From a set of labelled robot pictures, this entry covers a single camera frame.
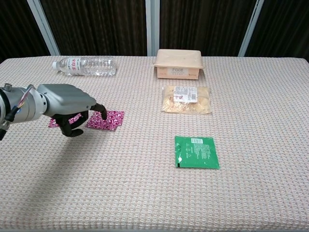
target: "barcode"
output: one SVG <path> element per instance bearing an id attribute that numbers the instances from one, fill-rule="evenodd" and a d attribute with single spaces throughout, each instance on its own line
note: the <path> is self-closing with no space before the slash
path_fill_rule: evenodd
<path id="1" fill-rule="evenodd" d="M 192 144 L 202 144 L 203 140 L 202 139 L 191 138 L 191 143 Z"/>

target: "bag label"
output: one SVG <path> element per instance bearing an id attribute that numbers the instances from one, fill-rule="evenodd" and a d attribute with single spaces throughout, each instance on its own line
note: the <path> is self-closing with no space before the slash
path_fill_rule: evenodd
<path id="1" fill-rule="evenodd" d="M 67 63 L 70 74 L 81 74 L 81 58 L 70 57 Z"/>
<path id="2" fill-rule="evenodd" d="M 197 88 L 175 86 L 174 102 L 197 102 Z"/>
<path id="3" fill-rule="evenodd" d="M 189 69 L 186 69 L 186 68 L 168 68 L 168 75 L 186 76 L 186 75 L 189 75 Z"/>
<path id="4" fill-rule="evenodd" d="M 191 138 L 191 143 L 192 144 L 203 144 L 203 140 L 197 139 L 197 138 Z"/>

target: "pink wrapper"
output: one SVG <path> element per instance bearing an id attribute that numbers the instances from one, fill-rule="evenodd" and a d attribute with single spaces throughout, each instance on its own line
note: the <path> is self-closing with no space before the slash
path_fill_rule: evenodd
<path id="1" fill-rule="evenodd" d="M 100 112 L 94 112 L 85 127 L 100 130 L 114 131 L 118 126 L 122 125 L 125 112 L 108 111 L 107 119 L 103 120 Z"/>
<path id="2" fill-rule="evenodd" d="M 75 117 L 69 119 L 69 123 L 72 124 L 73 122 L 76 122 L 80 116 L 82 116 L 81 114 L 76 115 Z M 54 128 L 54 127 L 59 127 L 59 125 L 56 123 L 55 119 L 51 119 L 48 125 L 49 128 Z"/>

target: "box label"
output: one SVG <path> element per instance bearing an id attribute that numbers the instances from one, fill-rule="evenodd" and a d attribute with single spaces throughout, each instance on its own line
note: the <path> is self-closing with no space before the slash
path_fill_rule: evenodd
<path id="1" fill-rule="evenodd" d="M 175 86 L 174 102 L 197 102 L 197 88 Z"/>
<path id="2" fill-rule="evenodd" d="M 168 68 L 168 75 L 187 76 L 187 75 L 189 75 L 189 69 L 186 69 L 186 68 Z"/>

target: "green pouch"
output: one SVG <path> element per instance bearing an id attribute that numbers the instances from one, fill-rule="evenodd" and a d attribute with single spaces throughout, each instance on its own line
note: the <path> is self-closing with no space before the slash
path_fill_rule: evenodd
<path id="1" fill-rule="evenodd" d="M 213 138 L 175 136 L 175 166 L 219 169 Z"/>

